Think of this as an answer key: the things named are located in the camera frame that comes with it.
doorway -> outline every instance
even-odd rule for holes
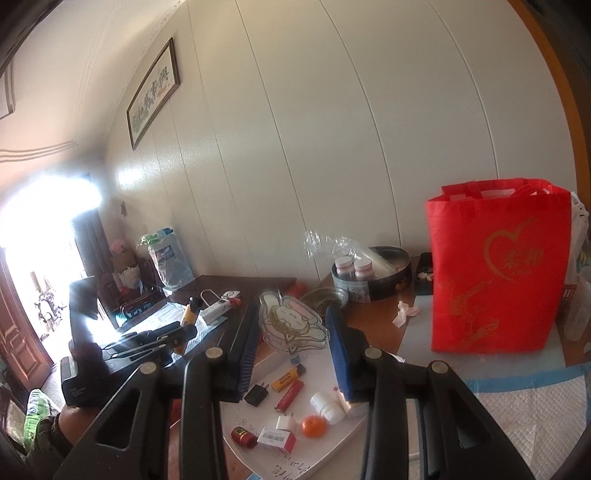
[[[0,245],[22,308],[53,364],[69,355],[69,285],[86,278],[72,219],[100,203],[85,179],[42,177],[0,212]]]
[[[21,303],[54,364],[69,355],[72,339],[69,285],[86,278],[70,225],[55,232],[34,254],[7,248],[7,264]]]

blue stripe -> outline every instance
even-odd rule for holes
[[[591,362],[572,367],[562,368],[551,372],[541,372],[535,375],[523,377],[484,378],[481,380],[467,380],[466,385],[474,393],[501,393],[515,390],[527,390],[529,388],[547,387],[558,383],[567,382],[573,378],[583,376],[585,378],[585,391],[587,394],[587,422],[591,421],[591,393],[589,389],[589,371]]]

wooden door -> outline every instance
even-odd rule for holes
[[[53,366],[18,298],[3,248],[0,248],[0,353],[29,391],[41,388]]]

cardboard box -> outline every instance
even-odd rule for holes
[[[263,428],[258,438],[258,443],[275,447],[283,453],[291,453],[296,444],[296,436],[287,430]]]
[[[124,272],[129,267],[134,267],[138,263],[135,261],[134,253],[129,250],[121,255],[113,255],[111,258],[113,268],[117,273]]]

red tote bag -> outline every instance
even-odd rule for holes
[[[440,352],[539,350],[569,259],[570,193],[545,180],[474,181],[427,202]]]

